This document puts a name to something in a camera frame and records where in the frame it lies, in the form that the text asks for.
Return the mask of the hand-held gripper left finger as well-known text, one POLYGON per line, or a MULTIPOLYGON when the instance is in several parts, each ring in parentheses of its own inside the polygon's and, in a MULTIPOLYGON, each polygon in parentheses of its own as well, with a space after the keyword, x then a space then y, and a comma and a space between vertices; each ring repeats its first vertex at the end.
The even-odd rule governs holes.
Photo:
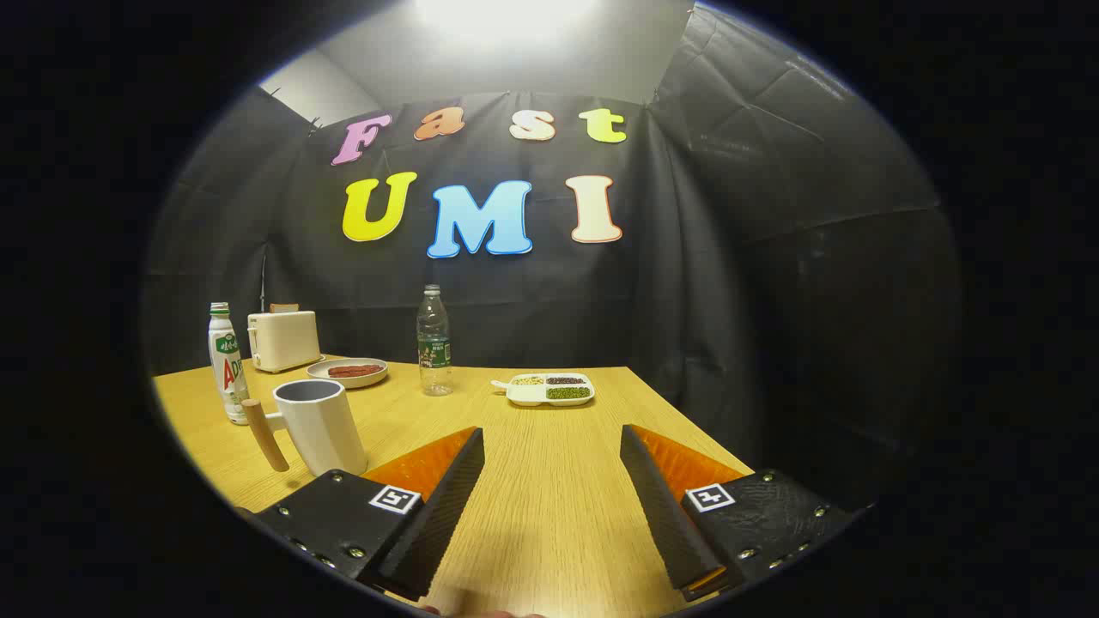
POLYGON ((256 525, 346 580, 419 602, 482 466, 482 428, 465 427, 362 475, 328 470, 256 514, 256 525))

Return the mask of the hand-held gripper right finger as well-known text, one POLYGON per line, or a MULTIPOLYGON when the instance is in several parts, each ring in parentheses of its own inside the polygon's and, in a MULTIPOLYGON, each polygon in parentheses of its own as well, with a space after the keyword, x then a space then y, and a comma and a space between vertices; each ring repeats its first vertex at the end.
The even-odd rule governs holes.
POLYGON ((620 459, 671 587, 686 602, 745 591, 859 520, 778 470, 743 473, 639 424, 620 459))

